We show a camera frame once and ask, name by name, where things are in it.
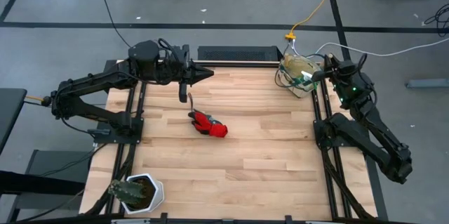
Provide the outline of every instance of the cactus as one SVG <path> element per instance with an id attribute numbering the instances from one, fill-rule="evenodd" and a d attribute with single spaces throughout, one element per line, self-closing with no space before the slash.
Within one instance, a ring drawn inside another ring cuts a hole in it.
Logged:
<path id="1" fill-rule="evenodd" d="M 141 202 L 145 196 L 142 194 L 143 185 L 135 182 L 113 180 L 108 193 L 114 195 L 125 204 L 135 205 Z"/>

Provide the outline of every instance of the wooden tabletop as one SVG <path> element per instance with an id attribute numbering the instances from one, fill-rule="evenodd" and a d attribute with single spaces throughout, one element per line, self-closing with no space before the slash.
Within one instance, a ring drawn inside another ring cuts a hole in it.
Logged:
<path id="1" fill-rule="evenodd" d="M 147 87 L 133 174 L 150 173 L 160 180 L 166 199 L 152 213 L 132 217 L 159 218 L 165 212 L 169 218 L 283 220 L 291 215 L 293 220 L 331 220 L 311 96 L 298 99 L 276 86 L 276 69 L 212 70 L 213 77 L 188 91 L 196 109 L 227 125 L 226 138 L 203 136 L 194 129 L 187 116 L 190 104 L 180 103 L 177 83 Z M 342 112 L 331 88 L 329 94 L 333 112 Z M 127 91 L 111 89 L 106 108 L 125 110 L 127 97 Z M 93 157 L 80 213 L 109 185 L 116 149 L 109 144 Z M 340 152 L 349 189 L 376 216 L 362 153 L 352 147 Z M 334 187 L 343 216 L 340 191 Z"/>

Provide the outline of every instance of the potted plant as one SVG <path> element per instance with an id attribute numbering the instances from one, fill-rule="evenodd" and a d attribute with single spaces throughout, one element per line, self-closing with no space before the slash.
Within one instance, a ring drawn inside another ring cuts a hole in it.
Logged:
<path id="1" fill-rule="evenodd" d="M 127 214 L 151 212 L 164 200 L 163 184 L 149 174 L 113 180 L 108 189 L 123 205 Z"/>

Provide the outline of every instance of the concrete floor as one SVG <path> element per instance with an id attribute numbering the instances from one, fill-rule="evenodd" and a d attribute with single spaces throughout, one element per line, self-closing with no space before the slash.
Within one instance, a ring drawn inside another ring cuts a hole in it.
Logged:
<path id="1" fill-rule="evenodd" d="M 320 0 L 108 0 L 115 22 L 293 24 L 307 17 Z M 0 0 L 0 9 L 8 0 Z M 337 0 L 344 26 L 419 27 L 447 0 Z M 102 0 L 17 0 L 6 22 L 109 23 Z M 330 4 L 308 25 L 335 26 Z M 163 37 L 172 44 L 191 46 L 271 46 L 284 48 L 284 30 L 121 29 L 130 44 Z M 313 53 L 326 42 L 338 42 L 336 32 L 296 32 L 301 53 Z M 375 53 L 391 53 L 417 44 L 438 41 L 436 34 L 346 33 L 350 46 Z M 0 87 L 26 88 L 30 95 L 45 96 L 68 78 L 99 72 L 108 59 L 125 58 L 124 43 L 112 29 L 0 28 Z M 445 223 L 449 219 L 448 89 L 409 90 L 404 83 L 415 78 L 449 77 L 449 43 L 403 55 L 370 56 L 363 70 L 375 82 L 378 108 L 384 122 L 410 146 L 414 171 L 405 185 L 380 174 L 390 220 Z M 341 57 L 341 50 L 327 47 Z M 351 53 L 356 61 L 360 55 Z M 104 103 L 106 95 L 86 97 Z M 83 129 L 95 124 L 70 119 Z M 0 169 L 23 172 L 34 149 L 89 150 L 91 138 L 55 121 L 46 108 L 24 106 L 8 144 L 0 156 Z M 10 197 L 0 201 L 0 221 L 8 213 Z"/>

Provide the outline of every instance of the white pot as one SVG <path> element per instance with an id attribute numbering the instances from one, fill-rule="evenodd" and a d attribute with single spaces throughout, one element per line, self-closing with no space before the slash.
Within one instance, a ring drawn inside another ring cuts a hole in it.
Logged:
<path id="1" fill-rule="evenodd" d="M 160 181 L 158 181 L 158 180 L 154 179 L 153 177 L 151 177 L 148 173 L 134 175 L 134 176 L 129 176 L 129 177 L 126 178 L 126 181 L 132 182 L 136 178 L 141 178 L 141 177 L 148 178 L 149 181 L 153 184 L 153 186 L 155 188 L 153 200 L 149 203 L 149 206 L 146 209 L 140 209 L 140 210 L 135 210 L 135 211 L 129 209 L 128 206 L 126 206 L 126 204 L 122 202 L 121 205 L 124 207 L 124 209 L 126 210 L 127 214 L 152 212 L 160 204 L 162 204 L 163 200 L 165 199 L 165 197 L 163 195 L 163 184 Z"/>

